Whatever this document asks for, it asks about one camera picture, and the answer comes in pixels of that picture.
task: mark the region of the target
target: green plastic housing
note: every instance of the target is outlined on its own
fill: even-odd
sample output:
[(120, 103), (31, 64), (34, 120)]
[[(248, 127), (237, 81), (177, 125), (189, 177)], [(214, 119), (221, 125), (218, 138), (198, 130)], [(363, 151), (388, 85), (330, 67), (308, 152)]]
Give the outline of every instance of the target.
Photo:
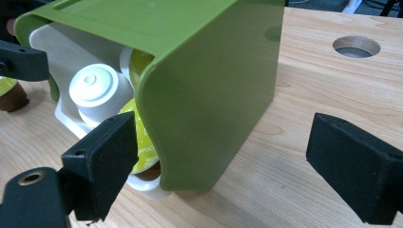
[(283, 10), (283, 0), (59, 0), (15, 29), (25, 46), (58, 22), (153, 55), (136, 100), (161, 187), (208, 190), (273, 99)]

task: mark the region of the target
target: yellow object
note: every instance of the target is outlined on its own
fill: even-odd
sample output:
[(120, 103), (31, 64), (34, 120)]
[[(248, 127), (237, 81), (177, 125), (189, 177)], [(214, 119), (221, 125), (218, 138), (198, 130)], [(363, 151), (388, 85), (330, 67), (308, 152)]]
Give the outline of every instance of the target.
[(121, 110), (120, 113), (134, 111), (135, 124), (136, 124), (136, 134), (137, 134), (137, 145), (138, 145), (138, 156), (139, 161), (133, 166), (131, 173), (137, 174), (148, 169), (154, 165), (158, 160), (157, 151), (152, 143), (147, 131), (144, 128), (142, 118), (137, 110), (136, 101), (132, 99), (128, 102)]
[(130, 56), (129, 74), (130, 81), (135, 87), (140, 81), (140, 75), (142, 74), (143, 70), (152, 62), (153, 59), (154, 56), (140, 50), (133, 49), (133, 52)]
[(17, 85), (17, 80), (0, 76), (0, 97)]

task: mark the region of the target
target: wooden tabletop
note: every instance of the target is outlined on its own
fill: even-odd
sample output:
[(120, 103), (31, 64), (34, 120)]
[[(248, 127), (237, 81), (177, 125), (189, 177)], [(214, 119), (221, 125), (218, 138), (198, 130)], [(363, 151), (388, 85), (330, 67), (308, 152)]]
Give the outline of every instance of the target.
[[(372, 38), (381, 51), (365, 59), (342, 56), (333, 42), (347, 35)], [(275, 99), (216, 185), (160, 201), (126, 185), (106, 221), (92, 227), (370, 227), (305, 152), (316, 112), (403, 149), (402, 52), (401, 19), (286, 9)], [(61, 168), (60, 156), (78, 141), (55, 119), (47, 83), (22, 86), (30, 104), (0, 113), (0, 192), (23, 171)], [(401, 214), (393, 227), (403, 227)]]

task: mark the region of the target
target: green plastic edge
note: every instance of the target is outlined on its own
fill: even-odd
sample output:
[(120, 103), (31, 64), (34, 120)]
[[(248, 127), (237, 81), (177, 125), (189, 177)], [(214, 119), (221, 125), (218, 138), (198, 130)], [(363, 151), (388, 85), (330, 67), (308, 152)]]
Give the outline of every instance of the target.
[[(117, 42), (119, 44), (150, 53), (153, 56), (155, 56), (154, 62), (158, 62), (161, 59), (163, 59), (167, 54), (169, 54), (172, 50), (177, 48), (182, 42), (187, 40), (189, 36), (197, 32), (198, 29), (207, 24), (212, 18), (216, 17), (218, 12), (226, 9), (234, 1), (235, 0), (220, 0), (220, 1), (211, 0), (210, 3), (214, 4), (214, 6), (216, 6), (216, 9), (214, 9), (213, 12), (199, 13), (199, 17), (197, 18), (198, 20), (193, 22), (193, 24), (187, 23), (189, 25), (187, 24), (184, 25), (185, 27), (183, 29), (185, 29), (185, 32), (177, 37), (174, 36), (173, 38), (171, 38), (171, 41), (168, 45), (165, 44), (164, 42), (160, 42), (161, 45), (158, 44), (156, 45), (155, 43), (148, 44), (145, 40), (147, 38), (152, 39), (153, 37), (147, 35), (143, 37), (143, 40), (133, 42), (132, 41), (133, 36), (130, 30), (129, 31), (124, 30), (110, 23), (102, 23), (101, 21), (97, 20), (87, 20), (87, 18), (83, 18), (82, 16), (76, 15), (77, 12), (69, 12), (68, 10), (64, 11), (65, 9), (69, 9), (71, 7), (74, 7), (74, 5), (79, 4), (87, 6), (91, 5), (96, 6), (98, 3), (103, 2), (100, 0), (58, 0), (50, 2), (39, 9), (30, 11), (17, 18), (15, 23), (15, 33), (20, 43), (24, 46), (29, 47), (29, 35), (35, 29), (47, 23), (55, 21), (73, 28), (77, 28), (92, 34), (99, 35), (113, 42)], [(135, 0), (120, 1), (121, 4), (124, 2), (128, 2), (130, 4), (136, 4), (136, 2), (142, 2), (142, 1), (135, 1)], [(185, 3), (188, 1), (186, 0), (175, 1), (178, 7), (181, 5), (181, 2)], [(120, 6), (121, 5), (119, 4), (118, 5), (115, 4), (114, 9), (118, 9)], [(57, 101), (59, 97), (59, 90), (53, 78), (49, 80), (49, 85), (50, 85), (50, 95), (54, 101)]]
[[(243, 80), (234, 80), (237, 81), (234, 85), (234, 82), (229, 83), (229, 85), (219, 85), (214, 91), (208, 90), (208, 87), (205, 87), (205, 92), (213, 93), (220, 97), (220, 99), (217, 99), (215, 104), (212, 106), (202, 106), (202, 104), (198, 103), (195, 98), (182, 97), (181, 99), (178, 96), (173, 96), (172, 94), (181, 93), (181, 90), (176, 88), (189, 85), (173, 85), (173, 83), (170, 84), (170, 81), (172, 82), (177, 80), (177, 82), (183, 83), (185, 81), (189, 81), (189, 79), (186, 79), (185, 76), (171, 77), (172, 75), (167, 75), (169, 74), (168, 72), (179, 69), (184, 72), (186, 70), (184, 70), (182, 67), (188, 65), (191, 65), (191, 67), (188, 68), (187, 71), (198, 70), (200, 72), (205, 72), (206, 67), (192, 65), (192, 61), (188, 61), (191, 59), (192, 51), (195, 53), (195, 46), (199, 45), (203, 39), (206, 39), (211, 35), (208, 34), (209, 30), (212, 29), (213, 32), (214, 30), (220, 30), (220, 25), (215, 26), (215, 24), (220, 23), (222, 17), (226, 17), (225, 15), (231, 14), (237, 10), (242, 11), (242, 7), (252, 7), (256, 10), (259, 7), (259, 4), (274, 7), (274, 11), (267, 11), (269, 14), (266, 13), (265, 15), (268, 16), (268, 18), (258, 18), (256, 15), (254, 15), (254, 12), (250, 12), (249, 16), (253, 17), (255, 20), (245, 22), (244, 25), (246, 26), (246, 29), (247, 27), (254, 25), (254, 23), (259, 23), (259, 21), (269, 22), (268, 24), (272, 25), (272, 27), (266, 31), (269, 34), (261, 34), (267, 36), (266, 39), (274, 39), (274, 43), (271, 46), (272, 53), (267, 62), (270, 66), (264, 67), (264, 69), (267, 70), (267, 76), (271, 77), (269, 80), (270, 82), (266, 82), (268, 83), (266, 84), (267, 87), (259, 87), (259, 83), (264, 83), (264, 80), (260, 82), (259, 79), (254, 81), (252, 84)], [(160, 154), (162, 164), (162, 189), (169, 191), (210, 189), (218, 180), (229, 162), (236, 155), (241, 145), (246, 140), (247, 136), (252, 131), (263, 112), (266, 110), (267, 106), (271, 103), (274, 96), (277, 75), (283, 6), (284, 1), (238, 1), (237, 4), (234, 4), (230, 9), (226, 10), (220, 16), (220, 18), (215, 19), (208, 25), (207, 28), (200, 30), (198, 34), (189, 39), (186, 43), (182, 44), (182, 46), (176, 51), (172, 52), (170, 56), (160, 61), (157, 65), (150, 66), (146, 69), (146, 77), (143, 77), (139, 82), (139, 88), (136, 96), (138, 98), (138, 108), (143, 117), (144, 125), (146, 126), (147, 131), (149, 132), (150, 137), (157, 148), (157, 151), (163, 151), (163, 153)], [(231, 19), (229, 19), (233, 20), (232, 29), (236, 29), (239, 26), (237, 23), (237, 20), (239, 19), (240, 18), (236, 15), (236, 13), (235, 15), (232, 15)], [(221, 28), (221, 31), (226, 30), (228, 30), (228, 28)], [(255, 40), (253, 39), (249, 40), (249, 42), (243, 39), (235, 39), (232, 41), (234, 43), (230, 45), (230, 48), (237, 48), (237, 46), (241, 44), (253, 45), (254, 41)], [(207, 51), (210, 49), (214, 53), (215, 48), (217, 47), (204, 46), (203, 48), (199, 48), (199, 51)], [(247, 67), (249, 69), (259, 67), (259, 65), (256, 65), (255, 63), (247, 63), (247, 65), (249, 65), (249, 67)], [(233, 70), (228, 67), (234, 67), (242, 71), (242, 68), (237, 67), (237, 65), (227, 65), (221, 70), (229, 70), (232, 72)], [(240, 93), (237, 91), (237, 89), (231, 89), (227, 86), (236, 86), (237, 89), (242, 88), (243, 86), (257, 86), (257, 88), (261, 89), (263, 92), (260, 91), (249, 93), (243, 91)], [(155, 96), (161, 91), (166, 91), (168, 87), (169, 91), (167, 94)], [(221, 96), (221, 90), (225, 90), (225, 96)], [(234, 102), (235, 99), (231, 99), (232, 96), (237, 94), (240, 96), (245, 96), (244, 99), (241, 99), (242, 102), (240, 104), (234, 104), (236, 103)], [(225, 105), (225, 102), (232, 103), (232, 106)], [(239, 115), (233, 115), (231, 113), (225, 114), (227, 111), (236, 113), (238, 110), (242, 110), (243, 108), (251, 108), (252, 111), (251, 113), (241, 111), (241, 114)], [(182, 116), (183, 113), (179, 111), (181, 109), (193, 109), (197, 111), (185, 113), (185, 115)], [(216, 112), (215, 114), (220, 115), (220, 117), (216, 118), (212, 123), (209, 122), (208, 117), (204, 118), (201, 117), (201, 115), (198, 116), (197, 113), (200, 112), (208, 114), (209, 111), (211, 111), (208, 109), (214, 109)], [(231, 121), (221, 123), (222, 120), (225, 120), (226, 115), (232, 116)], [(183, 119), (186, 118), (194, 118), (196, 121), (192, 123), (184, 122)], [(222, 138), (204, 137), (209, 131), (209, 128), (204, 126), (209, 124), (215, 126), (210, 129), (225, 129), (217, 134), (217, 137)], [(198, 141), (195, 135), (200, 136), (201, 139)], [(193, 140), (193, 142), (191, 142), (192, 144), (189, 144), (189, 146), (176, 146), (186, 143), (186, 140), (188, 139)]]

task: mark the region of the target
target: black clamp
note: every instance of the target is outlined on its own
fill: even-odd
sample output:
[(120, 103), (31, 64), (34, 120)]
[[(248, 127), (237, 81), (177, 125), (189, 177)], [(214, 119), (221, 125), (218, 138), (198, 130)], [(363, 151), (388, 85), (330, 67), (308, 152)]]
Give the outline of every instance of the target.
[(391, 225), (403, 212), (403, 152), (337, 117), (316, 114), (308, 162), (363, 222)]
[(47, 54), (0, 41), (0, 75), (28, 82), (47, 80), (50, 77)]
[(133, 112), (111, 117), (62, 155), (63, 168), (24, 172), (6, 186), (0, 227), (70, 227), (104, 220), (137, 162)]

